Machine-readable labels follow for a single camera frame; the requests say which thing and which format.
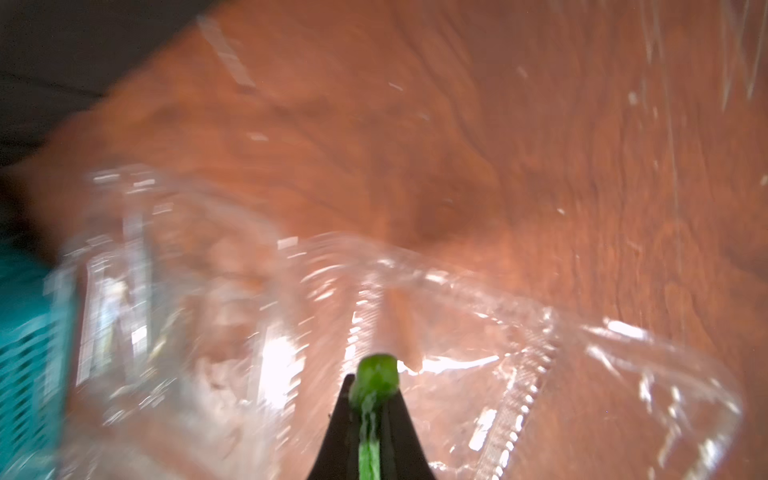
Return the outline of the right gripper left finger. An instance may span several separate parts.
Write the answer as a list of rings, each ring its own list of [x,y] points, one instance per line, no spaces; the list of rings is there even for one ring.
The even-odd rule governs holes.
[[[308,480],[359,480],[360,416],[350,401],[355,380],[348,374],[342,383],[319,453]]]

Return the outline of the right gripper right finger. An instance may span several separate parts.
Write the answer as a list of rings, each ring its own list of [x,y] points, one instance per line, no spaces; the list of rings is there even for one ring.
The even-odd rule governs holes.
[[[400,391],[387,400],[379,422],[384,480],[435,480]]]

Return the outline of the clear pepper container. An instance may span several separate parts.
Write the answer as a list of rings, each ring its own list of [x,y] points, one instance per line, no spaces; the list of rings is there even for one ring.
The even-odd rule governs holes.
[[[284,479],[307,477],[344,379],[376,353],[395,356],[440,479],[709,479],[742,423],[720,363],[643,329],[351,235],[279,250],[298,360]]]
[[[276,479],[301,368],[274,223],[143,166],[90,176],[56,280],[76,416],[113,478]]]

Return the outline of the teal plastic perforated basket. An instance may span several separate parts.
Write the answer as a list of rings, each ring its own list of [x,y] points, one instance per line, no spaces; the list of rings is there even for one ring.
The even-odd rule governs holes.
[[[1,244],[1,470],[60,445],[77,301],[71,272]]]

